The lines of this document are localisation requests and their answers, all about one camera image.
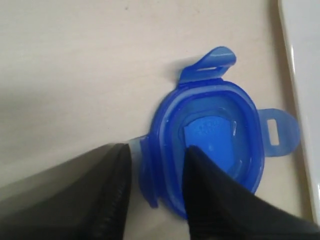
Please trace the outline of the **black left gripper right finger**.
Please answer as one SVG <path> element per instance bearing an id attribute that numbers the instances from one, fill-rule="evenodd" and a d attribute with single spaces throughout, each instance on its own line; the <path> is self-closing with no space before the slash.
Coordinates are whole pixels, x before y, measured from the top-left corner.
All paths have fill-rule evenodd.
<path id="1" fill-rule="evenodd" d="M 182 195 L 192 240 L 318 240 L 320 227 L 255 196 L 198 147 L 184 155 Z"/>

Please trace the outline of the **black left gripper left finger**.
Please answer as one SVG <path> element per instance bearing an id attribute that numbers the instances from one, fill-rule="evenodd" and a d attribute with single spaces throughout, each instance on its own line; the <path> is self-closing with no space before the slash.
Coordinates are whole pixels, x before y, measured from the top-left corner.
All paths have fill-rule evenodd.
<path id="1" fill-rule="evenodd" d="M 1 190 L 3 240 L 121 240 L 132 187 L 127 143 L 106 144 Z"/>

